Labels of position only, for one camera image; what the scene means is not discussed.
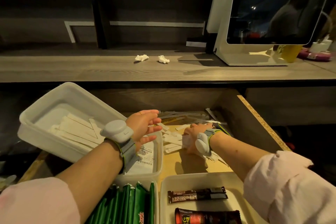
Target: crumpled white paper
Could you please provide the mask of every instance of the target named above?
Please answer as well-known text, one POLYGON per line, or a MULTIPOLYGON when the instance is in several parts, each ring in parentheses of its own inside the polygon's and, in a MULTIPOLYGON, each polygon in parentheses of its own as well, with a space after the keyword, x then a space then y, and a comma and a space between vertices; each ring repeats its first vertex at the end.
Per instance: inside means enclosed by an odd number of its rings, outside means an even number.
POLYGON ((149 59, 149 57, 146 54, 141 55, 141 56, 138 55, 138 56, 135 57, 135 61, 144 61, 146 59, 149 59))
POLYGON ((170 60, 169 60, 169 59, 166 59, 165 56, 163 56, 163 55, 158 56, 158 58, 159 58, 159 62, 161 62, 161 63, 166 64, 166 63, 169 63, 169 62, 170 62, 170 60))

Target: person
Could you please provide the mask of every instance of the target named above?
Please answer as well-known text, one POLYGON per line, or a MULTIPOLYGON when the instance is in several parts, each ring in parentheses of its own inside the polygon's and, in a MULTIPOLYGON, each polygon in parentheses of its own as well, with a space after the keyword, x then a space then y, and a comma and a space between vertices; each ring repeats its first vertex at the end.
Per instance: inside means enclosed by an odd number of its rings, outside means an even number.
POLYGON ((267 30, 267 37, 291 39, 299 31, 298 24, 302 10, 309 0, 289 0, 273 16, 267 30))
MULTIPOLYGON (((160 131, 158 110, 131 115, 137 150, 160 131)), ((192 124, 188 153, 197 153, 200 133, 212 124, 192 124)), ((244 197, 271 224, 336 223, 336 188, 308 169, 313 163, 293 152, 271 154, 215 130, 205 148, 213 150, 244 182, 244 197)), ((0 195, 0 223, 84 223, 123 166, 118 147, 110 140, 53 178, 10 186, 0 195)))

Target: pink shirt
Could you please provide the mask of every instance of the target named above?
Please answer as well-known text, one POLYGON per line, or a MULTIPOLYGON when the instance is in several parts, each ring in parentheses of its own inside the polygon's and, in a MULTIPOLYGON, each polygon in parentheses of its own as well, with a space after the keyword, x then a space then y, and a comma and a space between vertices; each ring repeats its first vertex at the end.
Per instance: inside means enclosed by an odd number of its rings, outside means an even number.
MULTIPOLYGON (((335 224, 336 187, 307 169, 313 163, 278 151, 248 173, 244 196, 271 224, 335 224)), ((0 195, 1 224, 77 224, 80 216, 67 184, 57 178, 13 185, 0 195)))

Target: yellow container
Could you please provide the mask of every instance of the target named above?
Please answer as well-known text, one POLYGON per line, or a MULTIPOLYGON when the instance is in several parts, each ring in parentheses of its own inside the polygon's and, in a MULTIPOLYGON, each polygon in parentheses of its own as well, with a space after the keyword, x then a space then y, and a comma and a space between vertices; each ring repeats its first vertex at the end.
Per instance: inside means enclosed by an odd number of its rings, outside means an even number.
POLYGON ((303 45, 283 45, 281 57, 288 63, 293 63, 302 47, 303 45))

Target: white box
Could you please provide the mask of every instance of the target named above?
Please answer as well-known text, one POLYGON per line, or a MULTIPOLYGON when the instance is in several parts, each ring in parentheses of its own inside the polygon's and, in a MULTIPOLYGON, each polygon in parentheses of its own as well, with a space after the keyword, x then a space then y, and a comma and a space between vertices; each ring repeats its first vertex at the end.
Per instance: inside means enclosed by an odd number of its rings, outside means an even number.
POLYGON ((243 183, 233 172, 168 176, 162 181, 160 195, 160 224, 174 224, 176 208, 210 212, 239 210, 243 224, 267 224, 243 198, 243 183), (228 199, 168 203, 168 191, 221 186, 225 187, 228 199))
MULTIPOLYGON (((112 120, 126 120, 121 113, 77 84, 65 82, 43 95, 21 113, 19 118, 21 125, 17 135, 23 141, 74 163, 87 151, 48 132, 52 125, 60 124, 61 119, 68 113, 87 121, 93 117, 99 128, 103 128, 112 120)), ((157 181, 162 170, 163 141, 161 132, 155 134, 157 135, 157 140, 154 141, 154 147, 157 147, 156 172, 140 176, 157 181)), ((139 175, 119 175, 117 179, 123 179, 124 176, 139 177, 139 175)))
POLYGON ((122 188, 126 184, 131 184, 134 188, 139 181, 148 191, 149 187, 151 186, 151 182, 154 182, 154 188, 155 188, 155 214, 154 214, 154 224, 160 223, 160 209, 159 209, 159 192, 158 192, 158 184, 156 181, 146 180, 146 179, 140 179, 140 180, 134 180, 130 178, 130 176, 127 176, 128 178, 124 181, 114 181, 113 184, 119 186, 119 188, 122 188))

